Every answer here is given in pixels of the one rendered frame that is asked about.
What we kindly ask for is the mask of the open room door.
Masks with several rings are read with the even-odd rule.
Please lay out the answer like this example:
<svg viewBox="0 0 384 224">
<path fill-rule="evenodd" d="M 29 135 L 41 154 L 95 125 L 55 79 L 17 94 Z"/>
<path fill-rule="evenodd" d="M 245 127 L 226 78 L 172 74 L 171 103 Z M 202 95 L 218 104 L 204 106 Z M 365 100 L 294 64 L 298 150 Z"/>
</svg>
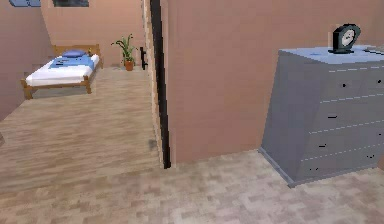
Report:
<svg viewBox="0 0 384 224">
<path fill-rule="evenodd" d="M 171 150 L 168 129 L 164 43 L 161 17 L 161 0 L 142 0 L 145 46 L 151 84 L 152 117 L 164 169 L 171 167 Z"/>
</svg>

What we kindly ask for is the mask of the blue framed wall picture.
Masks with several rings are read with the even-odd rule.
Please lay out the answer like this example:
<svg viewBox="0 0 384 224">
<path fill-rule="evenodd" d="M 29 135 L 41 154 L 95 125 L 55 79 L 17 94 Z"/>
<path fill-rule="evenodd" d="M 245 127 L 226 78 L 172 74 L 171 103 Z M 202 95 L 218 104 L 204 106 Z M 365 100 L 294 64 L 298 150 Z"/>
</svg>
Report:
<svg viewBox="0 0 384 224">
<path fill-rule="evenodd" d="M 41 7 L 40 0 L 9 0 L 13 7 Z"/>
</svg>

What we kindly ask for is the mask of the wooden bed white mattress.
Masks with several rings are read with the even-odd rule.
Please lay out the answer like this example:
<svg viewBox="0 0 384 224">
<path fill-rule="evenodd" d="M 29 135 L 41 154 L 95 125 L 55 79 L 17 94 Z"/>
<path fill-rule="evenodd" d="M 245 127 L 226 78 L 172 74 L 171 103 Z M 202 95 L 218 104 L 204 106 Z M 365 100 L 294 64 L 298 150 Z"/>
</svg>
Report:
<svg viewBox="0 0 384 224">
<path fill-rule="evenodd" d="M 95 76 L 96 72 L 103 68 L 103 58 L 101 56 L 100 45 L 53 45 L 53 49 L 55 57 L 50 62 L 37 69 L 26 78 L 20 80 L 25 99 L 32 99 L 33 92 L 38 89 L 50 88 L 84 86 L 86 92 L 91 94 L 91 80 Z M 52 69 L 49 68 L 55 58 L 63 57 L 63 52 L 72 49 L 85 51 L 86 55 L 94 61 L 95 67 L 91 69 L 88 66 L 80 65 Z"/>
</svg>

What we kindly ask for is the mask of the grey chest of drawers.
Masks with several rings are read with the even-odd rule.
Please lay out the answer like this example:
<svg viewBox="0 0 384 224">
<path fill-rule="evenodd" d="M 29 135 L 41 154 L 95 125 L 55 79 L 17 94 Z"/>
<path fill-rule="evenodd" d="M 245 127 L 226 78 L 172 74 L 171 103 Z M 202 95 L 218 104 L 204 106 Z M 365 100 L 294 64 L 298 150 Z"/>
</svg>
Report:
<svg viewBox="0 0 384 224">
<path fill-rule="evenodd" d="M 384 53 L 281 49 L 259 152 L 290 187 L 384 157 Z"/>
</svg>

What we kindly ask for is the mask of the green potted house plant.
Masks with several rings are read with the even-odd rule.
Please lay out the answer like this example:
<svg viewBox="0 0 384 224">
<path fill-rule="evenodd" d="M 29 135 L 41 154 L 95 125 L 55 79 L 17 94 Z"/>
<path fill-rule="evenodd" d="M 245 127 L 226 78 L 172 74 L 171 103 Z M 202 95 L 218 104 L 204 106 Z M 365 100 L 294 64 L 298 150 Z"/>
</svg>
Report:
<svg viewBox="0 0 384 224">
<path fill-rule="evenodd" d="M 127 71 L 132 71 L 135 65 L 135 59 L 133 51 L 136 47 L 130 44 L 133 39 L 133 34 L 129 34 L 127 37 L 122 36 L 120 40 L 113 42 L 113 45 L 118 45 L 122 49 L 122 62 Z"/>
</svg>

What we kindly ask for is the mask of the black table clock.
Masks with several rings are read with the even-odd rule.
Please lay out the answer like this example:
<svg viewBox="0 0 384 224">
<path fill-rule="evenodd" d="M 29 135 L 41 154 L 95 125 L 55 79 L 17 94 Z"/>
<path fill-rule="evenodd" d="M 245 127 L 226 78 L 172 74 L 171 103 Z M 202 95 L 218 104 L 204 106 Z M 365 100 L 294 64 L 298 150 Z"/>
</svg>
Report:
<svg viewBox="0 0 384 224">
<path fill-rule="evenodd" d="M 356 24 L 343 24 L 332 33 L 332 48 L 329 53 L 333 54 L 351 54 L 352 47 L 357 41 L 361 29 Z"/>
</svg>

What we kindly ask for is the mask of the blue bed blanket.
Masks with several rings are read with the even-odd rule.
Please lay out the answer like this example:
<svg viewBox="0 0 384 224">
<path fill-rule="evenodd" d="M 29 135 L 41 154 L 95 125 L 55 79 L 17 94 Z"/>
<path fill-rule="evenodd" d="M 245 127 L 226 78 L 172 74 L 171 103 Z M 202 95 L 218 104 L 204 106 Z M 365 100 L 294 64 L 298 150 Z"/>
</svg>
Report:
<svg viewBox="0 0 384 224">
<path fill-rule="evenodd" d="M 57 57 L 53 60 L 52 64 L 49 66 L 50 69 L 52 68 L 62 68 L 62 67 L 71 67 L 71 66 L 88 66 L 91 69 L 95 67 L 94 61 L 88 56 L 83 55 L 80 57 Z"/>
</svg>

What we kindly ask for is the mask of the blue pillow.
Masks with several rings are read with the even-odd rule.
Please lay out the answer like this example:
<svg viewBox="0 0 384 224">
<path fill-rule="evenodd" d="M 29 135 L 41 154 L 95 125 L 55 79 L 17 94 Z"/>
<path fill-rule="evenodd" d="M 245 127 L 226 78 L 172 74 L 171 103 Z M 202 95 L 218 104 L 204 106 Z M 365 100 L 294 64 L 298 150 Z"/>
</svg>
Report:
<svg viewBox="0 0 384 224">
<path fill-rule="evenodd" d="M 62 56 L 66 58 L 77 58 L 77 57 L 82 57 L 84 55 L 86 55 L 86 52 L 79 49 L 67 50 L 62 53 Z"/>
</svg>

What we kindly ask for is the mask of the dark framed window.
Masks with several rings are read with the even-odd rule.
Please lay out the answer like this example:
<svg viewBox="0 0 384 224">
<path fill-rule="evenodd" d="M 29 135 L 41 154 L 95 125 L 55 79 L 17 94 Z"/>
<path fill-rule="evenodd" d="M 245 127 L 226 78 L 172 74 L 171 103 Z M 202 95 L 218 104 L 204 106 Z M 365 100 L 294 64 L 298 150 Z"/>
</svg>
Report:
<svg viewBox="0 0 384 224">
<path fill-rule="evenodd" d="M 89 7 L 89 0 L 52 0 L 54 7 Z"/>
</svg>

